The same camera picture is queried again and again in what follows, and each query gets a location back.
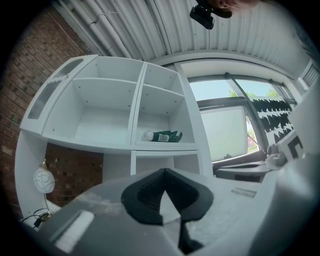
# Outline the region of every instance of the corrugated metal ceiling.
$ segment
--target corrugated metal ceiling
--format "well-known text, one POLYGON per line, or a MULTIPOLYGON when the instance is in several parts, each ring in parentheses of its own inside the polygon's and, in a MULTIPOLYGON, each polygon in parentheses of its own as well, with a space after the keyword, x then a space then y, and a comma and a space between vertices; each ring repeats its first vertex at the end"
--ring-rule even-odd
POLYGON ((230 19, 214 16, 214 28, 206 30, 189 17, 190 9, 197 4, 195 0, 58 0, 58 11, 68 21, 66 15, 70 14, 63 11, 68 8, 95 41, 94 50, 101 55, 124 57, 119 44, 90 7, 91 1, 99 6, 133 59, 151 62, 177 53, 225 51, 258 58, 295 78, 309 62, 295 36, 292 20, 272 5, 261 3, 230 19), (93 33, 75 5, 90 17, 114 54, 93 33))

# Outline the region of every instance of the brick wall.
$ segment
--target brick wall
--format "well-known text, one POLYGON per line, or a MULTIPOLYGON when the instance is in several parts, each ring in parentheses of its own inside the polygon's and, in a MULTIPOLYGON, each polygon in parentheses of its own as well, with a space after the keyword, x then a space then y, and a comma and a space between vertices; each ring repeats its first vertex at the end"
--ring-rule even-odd
MULTIPOLYGON (((42 83, 60 65, 69 58, 87 54, 90 51, 85 44, 52 6, 29 24, 11 53, 0 83, 0 180, 12 209, 18 215, 21 211, 14 166, 19 126, 24 113, 42 83)), ((78 150, 67 151, 50 144, 47 149, 50 161, 56 157, 61 159, 58 166, 49 163, 54 167, 53 175, 57 175, 59 180, 57 189, 49 196, 54 203, 62 206, 82 190, 101 182, 101 156, 78 150), (67 184, 71 183, 71 177, 79 182, 73 182, 69 188, 67 184)))

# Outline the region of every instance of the ceiling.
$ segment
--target ceiling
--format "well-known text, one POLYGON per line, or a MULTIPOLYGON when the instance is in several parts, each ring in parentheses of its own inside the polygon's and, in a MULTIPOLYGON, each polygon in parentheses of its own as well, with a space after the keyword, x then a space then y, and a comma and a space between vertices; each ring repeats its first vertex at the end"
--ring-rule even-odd
POLYGON ((230 19, 214 16, 214 28, 206 30, 189 17, 194 5, 195 0, 58 0, 54 4, 91 51, 101 56, 156 63, 190 53, 210 53, 210 58, 215 53, 228 58, 232 53, 233 59, 247 56, 294 79, 307 66, 310 58, 299 45, 293 21, 278 7, 260 3, 230 19))

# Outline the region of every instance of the sky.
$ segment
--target sky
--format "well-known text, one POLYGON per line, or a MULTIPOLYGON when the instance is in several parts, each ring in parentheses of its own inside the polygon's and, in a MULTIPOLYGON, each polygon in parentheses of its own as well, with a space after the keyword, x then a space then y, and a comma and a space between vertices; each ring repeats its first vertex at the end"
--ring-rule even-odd
MULTIPOLYGON (((256 96, 267 96, 272 86, 266 82, 237 80, 245 92, 254 93, 256 96)), ((197 101, 230 97, 231 86, 226 80, 200 81, 190 83, 197 101)))

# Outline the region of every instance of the window frame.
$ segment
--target window frame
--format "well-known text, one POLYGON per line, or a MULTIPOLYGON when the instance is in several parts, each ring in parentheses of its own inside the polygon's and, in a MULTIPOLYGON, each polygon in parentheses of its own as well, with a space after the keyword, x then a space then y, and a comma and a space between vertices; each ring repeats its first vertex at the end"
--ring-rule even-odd
MULTIPOLYGON (((286 103, 297 105, 296 100, 294 99, 293 95, 290 93, 286 85, 284 83, 280 83, 272 79, 264 79, 264 78, 255 77, 255 76, 225 73, 225 74, 218 74, 218 75, 203 75, 203 76, 189 77, 188 81, 189 83, 195 83, 195 82, 202 82, 202 81, 226 80, 230 85, 230 87, 238 95, 238 97, 223 97, 223 98, 198 100, 197 104, 198 104, 199 110, 201 112, 204 110, 243 106, 245 109, 246 116, 248 116, 250 119, 258 146, 260 148, 260 150, 257 152, 262 152, 262 158, 265 158, 267 155, 267 148, 269 146, 269 142, 268 142, 267 135, 265 133, 264 126, 262 124, 262 121, 260 120, 260 117, 253 103, 251 102, 251 100, 249 99, 245 91, 242 89, 242 87, 239 85, 239 83, 237 82, 237 79, 268 83, 271 85, 272 88, 274 88, 274 90, 278 93, 278 95, 285 100, 286 103)), ((218 162, 223 162, 225 163, 224 165, 228 165, 229 162, 241 161, 241 159, 243 158, 246 158, 246 159, 250 158, 248 157, 248 155, 254 154, 254 153, 249 153, 249 154, 247 153, 241 156, 232 157, 230 159, 225 159, 218 162)))

